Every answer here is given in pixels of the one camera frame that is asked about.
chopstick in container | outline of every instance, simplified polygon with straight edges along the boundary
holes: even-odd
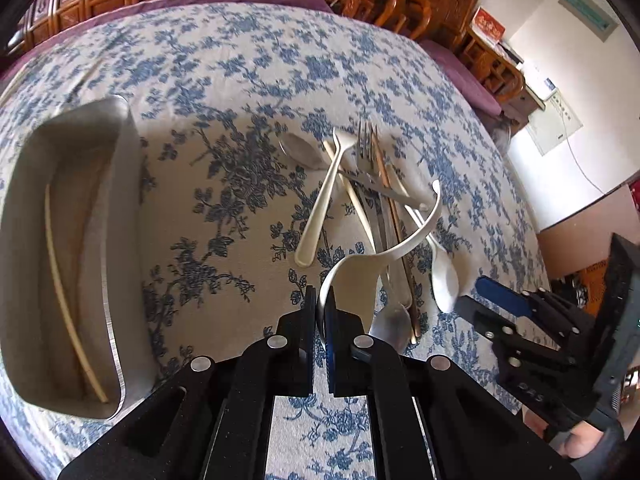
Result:
[[[325,140],[324,142],[322,142],[322,145],[324,146],[324,149],[326,150],[327,155],[329,155],[331,160],[334,160],[335,150],[334,150],[334,147],[331,145],[331,142],[328,140]],[[362,224],[364,232],[367,235],[367,239],[369,240],[369,243],[371,244],[371,247],[375,252],[376,248],[375,248],[375,245],[373,244],[373,234],[371,233],[371,226],[369,225],[369,221],[367,220],[367,215],[364,212],[364,209],[362,208],[362,204],[358,199],[358,195],[353,189],[353,186],[351,185],[351,182],[349,182],[348,178],[342,176],[341,174],[338,175],[338,178],[340,179],[342,186],[346,190],[347,195],[349,195],[349,198],[351,199],[351,203],[353,204],[353,207],[356,210],[356,215],[358,215],[358,218],[360,219],[360,223]]]
[[[377,126],[375,132],[371,134],[371,145],[376,156],[376,163],[378,165],[378,171],[380,172],[380,179],[382,179],[382,184],[385,187],[391,188],[389,175],[386,172],[385,159],[382,155],[382,150],[380,149],[380,143],[378,142]],[[391,221],[394,226],[394,231],[396,232],[398,243],[400,243],[403,236],[400,229],[400,216],[398,215],[398,208],[396,207],[396,203],[393,200],[391,200],[390,198],[387,198],[386,200],[389,204],[389,209],[391,210]],[[411,325],[413,327],[411,334],[411,343],[416,344],[417,338],[420,337],[420,319],[418,318],[418,308],[415,304],[414,277],[411,274],[411,269],[409,269],[409,262],[407,261],[406,256],[402,258],[402,266],[404,267],[404,274],[406,275],[406,280],[411,292],[411,305],[409,306],[409,317],[411,318]]]
[[[100,384],[98,377],[95,375],[94,369],[92,368],[91,363],[89,362],[89,359],[84,352],[84,347],[82,346],[82,342],[78,337],[78,332],[76,332],[76,327],[74,326],[71,313],[69,312],[69,306],[66,302],[65,289],[62,286],[62,280],[60,279],[60,270],[58,269],[56,248],[53,243],[53,231],[51,227],[51,184],[47,184],[47,188],[44,194],[44,225],[47,240],[47,253],[49,255],[49,266],[51,267],[51,277],[53,279],[53,287],[56,291],[56,298],[58,299],[60,312],[62,313],[62,319],[65,322],[66,331],[69,334],[69,339],[71,339],[71,345],[76,352],[76,356],[78,356],[78,361],[80,361],[82,370],[84,371],[89,384],[91,384],[95,395],[98,397],[100,402],[109,402],[109,399],[104,393],[104,389],[102,389],[102,385]]]

blue floral tablecloth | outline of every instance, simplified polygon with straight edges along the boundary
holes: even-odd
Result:
[[[546,285],[536,235],[500,155],[468,103],[407,38],[257,4],[174,7],[92,28],[31,59],[4,100],[0,198],[39,123],[108,94],[128,99],[141,137],[142,287],[160,377],[198,354],[238,355],[300,306],[307,283],[319,286],[345,254],[372,250],[337,187],[317,261],[296,267],[293,252],[323,174],[284,157],[279,131],[321,150],[334,126],[377,123],[410,191],[420,195],[440,179],[445,207],[434,234],[462,293],[474,293],[480,274],[517,290]],[[486,341],[437,310],[430,265],[423,244],[412,253],[422,337],[408,354],[451,356],[514,408],[494,385]],[[277,399],[267,478],[372,478],[366,403],[329,395],[319,342],[315,377],[308,399]],[[109,428],[26,405],[4,368],[0,395],[2,420],[46,479]]]

wire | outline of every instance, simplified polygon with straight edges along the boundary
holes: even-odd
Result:
[[[560,105],[560,103],[558,103],[558,108],[559,108],[559,112],[560,112],[560,118],[562,119],[562,127],[564,128],[564,138],[566,139],[566,145],[569,147],[569,151],[571,152],[571,156],[574,158],[575,165],[578,166],[578,169],[580,170],[580,173],[582,173],[582,176],[587,180],[587,182],[589,184],[591,184],[595,189],[597,189],[600,192],[601,195],[604,195],[605,192],[603,190],[601,190],[598,186],[596,186],[593,183],[593,180],[591,180],[587,176],[587,174],[584,173],[584,170],[582,169],[582,167],[578,163],[578,159],[575,158],[574,150],[572,149],[571,143],[569,142],[569,135],[567,135],[567,132],[566,132],[566,124],[564,122],[564,110],[562,109],[562,106]]]

silver bolt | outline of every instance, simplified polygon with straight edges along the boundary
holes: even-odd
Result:
[[[283,348],[287,345],[287,338],[283,335],[272,335],[267,339],[269,348]]]
[[[191,361],[191,370],[194,372],[203,372],[205,370],[209,370],[211,366],[211,359],[208,357],[204,357],[201,355],[200,357],[196,357]]]
[[[431,367],[443,372],[451,368],[451,361],[449,361],[448,357],[444,357],[444,355],[436,355],[436,357],[431,359]]]
[[[373,346],[373,339],[368,335],[359,335],[353,338],[353,344],[358,348],[371,348]]]

white ladle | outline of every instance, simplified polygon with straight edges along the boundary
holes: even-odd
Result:
[[[369,332],[375,310],[378,276],[385,271],[389,264],[415,249],[424,237],[436,227],[438,218],[440,218],[440,209],[442,208],[440,183],[434,180],[432,186],[438,195],[436,204],[427,221],[414,234],[383,253],[350,254],[340,260],[324,279],[318,294],[316,309],[318,330],[323,343],[324,305],[331,286],[334,288],[336,307],[359,316],[365,333]]]
[[[309,219],[306,221],[305,230],[300,237],[300,242],[294,255],[294,260],[300,267],[309,267],[316,258],[316,247],[318,246],[318,239],[322,232],[322,224],[324,223],[326,210],[329,209],[329,200],[331,200],[331,193],[334,189],[335,177],[338,175],[340,161],[342,160],[344,152],[352,148],[357,141],[358,139],[354,135],[334,128],[334,142],[337,155],[329,165],[326,177],[320,188],[320,193],[318,193],[314,208],[311,210]]]
[[[391,186],[397,186],[404,194],[407,194],[406,189],[400,179],[396,175],[395,171],[389,171],[389,180]],[[406,208],[411,218],[414,219],[415,224],[420,227],[424,218],[419,211]],[[427,235],[427,242],[431,247],[431,290],[433,291],[433,297],[436,300],[438,308],[445,312],[453,312],[453,306],[456,304],[458,294],[460,293],[460,284],[458,283],[458,274],[456,268],[453,266],[453,262],[447,254],[447,250],[440,245],[440,243],[431,235]]]

